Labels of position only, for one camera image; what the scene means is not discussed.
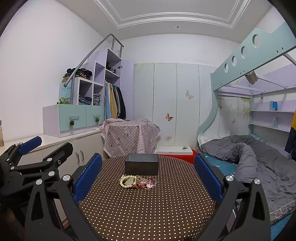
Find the pile of mixed jewelry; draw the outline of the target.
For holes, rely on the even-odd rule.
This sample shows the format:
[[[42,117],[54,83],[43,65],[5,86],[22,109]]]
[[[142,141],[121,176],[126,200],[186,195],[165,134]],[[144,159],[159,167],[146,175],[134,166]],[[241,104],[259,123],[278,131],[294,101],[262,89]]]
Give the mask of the pile of mixed jewelry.
[[[157,185],[155,176],[137,176],[135,184],[132,185],[135,189],[153,189]]]

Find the teal bed sheet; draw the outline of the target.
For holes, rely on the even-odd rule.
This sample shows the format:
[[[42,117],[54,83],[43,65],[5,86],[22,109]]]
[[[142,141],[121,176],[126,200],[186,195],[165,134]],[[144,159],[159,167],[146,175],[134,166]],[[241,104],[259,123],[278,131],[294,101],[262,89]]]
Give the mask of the teal bed sheet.
[[[235,172],[237,169],[237,166],[235,164],[229,163],[226,161],[221,161],[220,159],[216,159],[214,157],[211,157],[206,153],[202,153],[202,154],[205,157],[205,159],[208,161],[208,163],[211,166],[217,167],[222,172],[222,174],[224,176],[226,176],[226,175],[234,176],[235,175]]]

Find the teal drawer unit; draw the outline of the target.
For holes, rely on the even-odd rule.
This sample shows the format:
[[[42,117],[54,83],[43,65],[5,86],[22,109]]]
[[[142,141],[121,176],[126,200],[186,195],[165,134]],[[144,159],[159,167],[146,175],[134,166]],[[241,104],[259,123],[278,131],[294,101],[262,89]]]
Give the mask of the teal drawer unit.
[[[44,134],[58,138],[97,130],[104,120],[103,106],[55,104],[43,108]]]

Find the grey duvet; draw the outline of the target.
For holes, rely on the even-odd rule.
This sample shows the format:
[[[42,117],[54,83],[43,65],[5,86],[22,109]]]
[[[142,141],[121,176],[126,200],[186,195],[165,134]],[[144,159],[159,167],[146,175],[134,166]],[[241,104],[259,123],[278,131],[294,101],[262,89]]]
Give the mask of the grey duvet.
[[[234,163],[235,179],[251,183],[259,179],[271,223],[295,211],[295,161],[250,135],[231,135],[201,144],[200,150],[224,162]]]

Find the brown polka dot tablecloth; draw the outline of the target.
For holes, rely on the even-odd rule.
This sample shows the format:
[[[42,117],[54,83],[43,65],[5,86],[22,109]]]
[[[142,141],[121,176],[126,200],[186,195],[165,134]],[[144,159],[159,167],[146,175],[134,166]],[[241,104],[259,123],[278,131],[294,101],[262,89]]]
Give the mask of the brown polka dot tablecloth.
[[[79,203],[104,240],[193,240],[212,216],[210,198],[194,166],[160,156],[155,188],[126,189],[124,157],[103,161],[92,189]]]

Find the pink checkered bear cloth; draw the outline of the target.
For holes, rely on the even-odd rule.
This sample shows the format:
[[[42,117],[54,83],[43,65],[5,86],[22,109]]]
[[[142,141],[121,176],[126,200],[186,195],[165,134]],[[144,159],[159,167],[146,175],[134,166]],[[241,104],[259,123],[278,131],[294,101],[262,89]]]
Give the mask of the pink checkered bear cloth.
[[[127,154],[153,154],[160,128],[147,118],[132,121],[110,118],[100,127],[104,151],[111,158]]]

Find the yellow navy puffer jacket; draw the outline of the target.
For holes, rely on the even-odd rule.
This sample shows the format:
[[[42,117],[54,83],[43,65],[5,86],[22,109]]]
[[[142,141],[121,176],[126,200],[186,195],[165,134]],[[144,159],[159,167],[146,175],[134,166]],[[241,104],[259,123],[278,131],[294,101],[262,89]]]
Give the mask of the yellow navy puffer jacket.
[[[285,152],[289,153],[294,161],[296,160],[296,112],[292,119],[290,133],[285,145]]]

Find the red storage box white lid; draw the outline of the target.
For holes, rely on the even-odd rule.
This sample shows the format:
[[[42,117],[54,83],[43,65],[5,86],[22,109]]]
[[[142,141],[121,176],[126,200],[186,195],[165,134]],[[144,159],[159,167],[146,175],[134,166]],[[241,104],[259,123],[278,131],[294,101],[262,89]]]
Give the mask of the red storage box white lid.
[[[189,146],[157,146],[155,153],[184,160],[194,164],[194,157],[197,152]]]

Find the grey metal stair handrail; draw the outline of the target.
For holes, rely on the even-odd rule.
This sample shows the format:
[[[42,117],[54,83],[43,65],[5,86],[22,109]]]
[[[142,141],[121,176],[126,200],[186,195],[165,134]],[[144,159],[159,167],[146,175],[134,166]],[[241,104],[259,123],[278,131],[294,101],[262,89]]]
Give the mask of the grey metal stair handrail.
[[[124,45],[113,35],[105,37],[87,57],[65,74],[59,98],[69,104],[86,104],[81,98],[104,95],[104,85],[120,86],[121,56]]]

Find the black metal tin box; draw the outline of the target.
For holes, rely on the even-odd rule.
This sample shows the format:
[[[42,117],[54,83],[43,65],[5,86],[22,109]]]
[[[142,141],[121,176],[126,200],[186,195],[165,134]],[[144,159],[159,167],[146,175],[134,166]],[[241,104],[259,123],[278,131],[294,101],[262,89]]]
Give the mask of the black metal tin box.
[[[157,154],[128,154],[125,158],[125,173],[140,176],[156,176],[159,173]]]

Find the lilac cubby shelf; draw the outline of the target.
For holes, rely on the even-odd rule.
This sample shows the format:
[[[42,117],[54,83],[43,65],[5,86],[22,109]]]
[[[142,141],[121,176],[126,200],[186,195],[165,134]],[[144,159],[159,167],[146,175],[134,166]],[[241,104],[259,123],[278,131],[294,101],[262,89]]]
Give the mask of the lilac cubby shelf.
[[[60,101],[72,104],[86,104],[91,98],[91,105],[104,105],[104,83],[120,86],[121,58],[111,49],[93,53],[80,68],[92,71],[90,79],[74,76],[65,86],[60,84]]]

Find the hanging clothes row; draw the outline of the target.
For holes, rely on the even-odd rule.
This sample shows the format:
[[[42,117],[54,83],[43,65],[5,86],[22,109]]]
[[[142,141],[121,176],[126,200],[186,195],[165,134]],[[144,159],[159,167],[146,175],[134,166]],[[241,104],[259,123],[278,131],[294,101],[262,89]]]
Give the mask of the hanging clothes row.
[[[126,119],[126,107],[123,94],[118,86],[105,81],[104,83],[105,119]]]

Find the folded clothes on shelf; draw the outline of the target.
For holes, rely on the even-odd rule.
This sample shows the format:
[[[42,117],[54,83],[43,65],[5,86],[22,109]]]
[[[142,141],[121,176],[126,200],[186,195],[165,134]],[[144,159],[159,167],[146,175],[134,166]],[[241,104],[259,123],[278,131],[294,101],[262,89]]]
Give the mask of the folded clothes on shelf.
[[[63,77],[64,78],[69,77],[74,71],[75,71],[75,68],[68,68]],[[92,71],[90,71],[88,69],[85,69],[85,68],[79,68],[75,72],[75,76],[76,77],[82,77],[82,78],[85,78],[85,79],[90,79],[90,77],[92,76]]]

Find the white wardrobe with butterflies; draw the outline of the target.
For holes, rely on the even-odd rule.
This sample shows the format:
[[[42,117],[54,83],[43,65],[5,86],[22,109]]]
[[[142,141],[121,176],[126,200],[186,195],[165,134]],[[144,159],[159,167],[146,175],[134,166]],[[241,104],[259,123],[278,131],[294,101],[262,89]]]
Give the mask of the white wardrobe with butterflies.
[[[137,63],[133,117],[148,118],[161,132],[160,146],[196,147],[197,131],[212,107],[215,67],[185,63]]]

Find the teal bunk bed frame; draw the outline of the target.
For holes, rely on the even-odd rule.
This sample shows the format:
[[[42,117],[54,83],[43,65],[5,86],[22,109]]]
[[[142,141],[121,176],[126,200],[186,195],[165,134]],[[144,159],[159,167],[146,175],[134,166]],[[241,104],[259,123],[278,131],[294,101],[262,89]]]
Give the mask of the teal bunk bed frame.
[[[255,28],[211,73],[212,107],[197,137],[215,120],[218,96],[250,99],[249,132],[283,150],[295,111],[295,36],[287,23],[272,33]]]

